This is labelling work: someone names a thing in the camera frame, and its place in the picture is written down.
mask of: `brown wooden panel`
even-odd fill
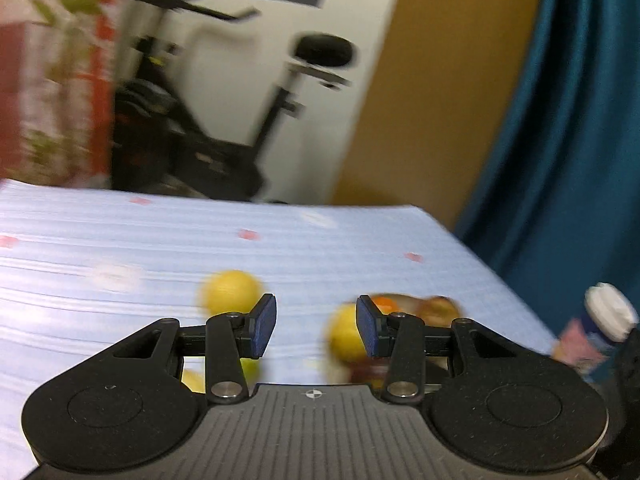
[[[413,203],[452,228],[488,155],[538,0],[398,0],[335,204]]]

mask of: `exercise bike seat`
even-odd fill
[[[311,65],[339,68],[351,63],[354,47],[351,41],[331,34],[305,34],[296,41],[292,56]]]

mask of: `exercise bike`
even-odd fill
[[[229,15],[186,0],[140,0],[169,10],[188,10],[217,20],[239,23],[260,15],[250,8]],[[284,82],[254,134],[251,145],[211,138],[196,122],[166,73],[167,59],[178,47],[156,35],[141,38],[136,50],[142,59],[134,78],[121,85],[114,98],[114,130],[111,152],[111,187],[151,194],[202,195],[220,200],[249,201],[262,189],[264,177],[256,161],[283,113],[298,117],[300,105],[292,100],[302,76],[339,89],[349,81],[327,68],[344,68],[354,58],[355,47],[329,34],[306,34],[293,44],[293,62],[286,64]]]

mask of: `bowl of fruit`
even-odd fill
[[[383,314],[406,312],[420,317],[426,325],[448,328],[463,317],[460,306],[451,298],[431,296],[416,298],[394,292],[369,295]],[[388,369],[388,359],[371,359],[356,326],[355,300],[343,303],[331,316],[326,328],[326,359],[324,373],[329,384],[367,383],[373,389],[382,387]],[[430,358],[443,368],[446,358]]]

